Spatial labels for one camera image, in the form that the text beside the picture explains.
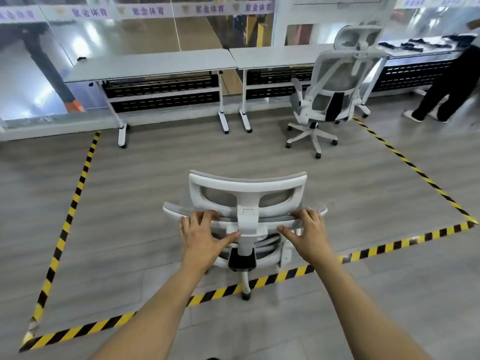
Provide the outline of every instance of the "person's right hand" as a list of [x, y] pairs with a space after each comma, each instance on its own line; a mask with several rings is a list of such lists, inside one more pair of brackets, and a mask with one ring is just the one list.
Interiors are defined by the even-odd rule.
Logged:
[[322, 266], [332, 258], [336, 260], [320, 213], [307, 208], [292, 212], [292, 215], [301, 218], [303, 222], [302, 235], [294, 234], [285, 226], [279, 226], [277, 230], [295, 246], [298, 254], [313, 266]]

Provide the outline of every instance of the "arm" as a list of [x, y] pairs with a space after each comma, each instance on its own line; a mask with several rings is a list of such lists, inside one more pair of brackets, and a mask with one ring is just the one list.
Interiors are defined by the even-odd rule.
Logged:
[[470, 30], [480, 28], [480, 18], [470, 21], [467, 23], [466, 27]]
[[214, 239], [210, 223], [216, 215], [195, 212], [180, 220], [183, 259], [179, 271], [90, 360], [167, 358], [190, 295], [222, 249], [240, 235]]
[[303, 221], [302, 236], [280, 226], [298, 253], [325, 285], [355, 360], [432, 360], [365, 294], [336, 258], [323, 219], [311, 209], [296, 212]]

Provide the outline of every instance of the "hazard tape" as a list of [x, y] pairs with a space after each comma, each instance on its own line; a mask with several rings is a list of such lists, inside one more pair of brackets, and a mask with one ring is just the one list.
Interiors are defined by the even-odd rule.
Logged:
[[[466, 221], [451, 227], [442, 228], [441, 230], [431, 231], [423, 235], [405, 238], [403, 240], [398, 240], [389, 244], [378, 245], [373, 248], [366, 248], [361, 251], [354, 251], [350, 254], [338, 256], [337, 258], [338, 261], [342, 264], [352, 263], [365, 258], [370, 258], [375, 255], [389, 253], [395, 250], [408, 248], [413, 245], [423, 244], [425, 242], [443, 238], [448, 235], [453, 235], [461, 231], [470, 230], [473, 227], [475, 227], [475, 224], [473, 222]], [[249, 281], [249, 286], [252, 290], [258, 289], [261, 287], [265, 287], [269, 284], [280, 283], [287, 279], [302, 277], [306, 274], [313, 272], [314, 267], [311, 265], [300, 266], [299, 268], [290, 269], [267, 276], [262, 276], [261, 278], [257, 279], [252, 279]], [[193, 307], [201, 303], [206, 303], [209, 301], [238, 294], [242, 292], [242, 289], [243, 285], [240, 283], [229, 285], [216, 290], [211, 290], [206, 293], [197, 294], [189, 298], [187, 307]], [[84, 326], [69, 328], [67, 330], [62, 330], [35, 337], [24, 343], [20, 348], [20, 352], [38, 349], [46, 345], [52, 345], [58, 342], [76, 339], [85, 335], [90, 335], [96, 332], [108, 330], [109, 328], [119, 327], [127, 323], [135, 314], [136, 312], [130, 312], [103, 321], [92, 322]]]
[[57, 273], [60, 258], [62, 256], [63, 250], [65, 249], [65, 242], [67, 241], [67, 236], [70, 232], [70, 226], [72, 225], [72, 221], [74, 219], [75, 212], [77, 210], [77, 205], [78, 205], [78, 202], [80, 201], [80, 195], [82, 194], [82, 190], [84, 188], [84, 184], [88, 176], [88, 169], [90, 169], [93, 153], [95, 152], [95, 149], [97, 147], [100, 133], [101, 133], [100, 131], [95, 132], [93, 141], [90, 144], [90, 149], [88, 150], [87, 158], [85, 160], [85, 163], [83, 164], [81, 175], [78, 180], [75, 193], [73, 194], [73, 198], [70, 203], [70, 208], [67, 213], [67, 218], [63, 223], [60, 236], [57, 240], [57, 246], [55, 248], [55, 251], [53, 252], [53, 257], [50, 262], [48, 271], [46, 272], [46, 278], [45, 278], [45, 281], [43, 282], [42, 290], [40, 291], [40, 294], [38, 296], [38, 300], [35, 305], [35, 310], [33, 312], [30, 325], [28, 326], [28, 331], [25, 334], [25, 337], [23, 338], [23, 343], [26, 343], [28, 340], [33, 338], [33, 336], [35, 335], [34, 330], [38, 325], [40, 319], [42, 318], [43, 310], [45, 308], [47, 299], [49, 298], [50, 289], [53, 283], [53, 279], [55, 278], [55, 274]]
[[464, 217], [467, 221], [471, 221], [474, 224], [478, 225], [477, 219], [475, 219], [473, 216], [471, 216], [465, 209], [463, 209], [462, 206], [460, 206], [457, 202], [455, 202], [452, 197], [450, 197], [443, 189], [441, 189], [438, 184], [436, 184], [434, 181], [432, 181], [425, 173], [423, 173], [420, 169], [417, 168], [417, 166], [412, 163], [410, 160], [408, 160], [401, 152], [399, 152], [397, 149], [395, 149], [392, 145], [387, 143], [385, 140], [383, 140], [380, 136], [376, 134], [375, 131], [373, 131], [371, 128], [369, 128], [367, 125], [365, 125], [362, 121], [360, 121], [358, 118], [353, 117], [353, 120], [357, 121], [357, 123], [360, 126], [363, 126], [370, 134], [372, 134], [377, 140], [381, 141], [383, 145], [385, 145], [392, 153], [394, 153], [397, 157], [400, 157], [411, 169], [413, 169], [417, 174], [423, 178], [425, 182], [427, 182], [431, 187], [435, 188], [438, 193], [442, 195], [444, 199], [446, 199], [450, 204], [456, 208]]

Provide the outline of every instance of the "person in black pants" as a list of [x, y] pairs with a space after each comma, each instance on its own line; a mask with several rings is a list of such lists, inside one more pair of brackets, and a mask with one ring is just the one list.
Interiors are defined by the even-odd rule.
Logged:
[[[480, 19], [467, 24], [469, 29], [480, 27]], [[408, 110], [403, 116], [422, 122], [430, 115], [437, 121], [447, 123], [448, 119], [468, 99], [480, 78], [480, 35], [471, 45], [445, 69], [441, 76], [433, 81], [427, 94], [416, 110]], [[438, 110], [438, 103], [449, 95], [448, 100]]]

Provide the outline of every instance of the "white office chair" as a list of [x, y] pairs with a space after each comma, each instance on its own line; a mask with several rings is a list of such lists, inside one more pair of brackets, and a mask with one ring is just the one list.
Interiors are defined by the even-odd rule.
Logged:
[[315, 61], [311, 74], [311, 84], [303, 91], [297, 78], [292, 78], [295, 93], [290, 96], [293, 114], [299, 124], [288, 124], [288, 130], [302, 131], [295, 138], [286, 141], [286, 148], [297, 140], [310, 136], [317, 151], [315, 158], [320, 159], [322, 149], [317, 136], [331, 139], [337, 145], [337, 136], [318, 128], [319, 121], [339, 123], [350, 120], [355, 106], [361, 103], [360, 85], [385, 55], [377, 50], [380, 38], [380, 26], [345, 26], [333, 43], [334, 50], [321, 53]]
[[[271, 179], [233, 179], [191, 170], [184, 206], [165, 202], [163, 210], [176, 221], [195, 210], [215, 210], [221, 217], [212, 221], [213, 237], [240, 232], [237, 243], [225, 248], [213, 265], [240, 273], [242, 298], [248, 301], [249, 271], [274, 264], [282, 267], [291, 261], [293, 246], [279, 235], [277, 226], [301, 228], [301, 220], [290, 212], [301, 205], [306, 181], [305, 172]], [[324, 215], [327, 207], [317, 211]]]

